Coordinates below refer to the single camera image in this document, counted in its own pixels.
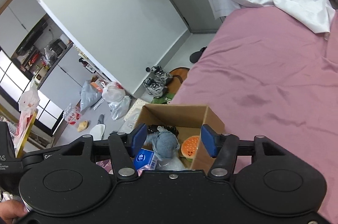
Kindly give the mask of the person hand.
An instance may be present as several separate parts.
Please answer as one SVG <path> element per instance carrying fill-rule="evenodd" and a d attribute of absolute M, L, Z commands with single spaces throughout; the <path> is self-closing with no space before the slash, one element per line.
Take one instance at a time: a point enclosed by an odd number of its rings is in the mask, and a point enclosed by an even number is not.
<path fill-rule="evenodd" d="M 16 200 L 8 200 L 0 204 L 1 223 L 12 224 L 13 219 L 24 217 L 28 213 L 25 205 Z"/>

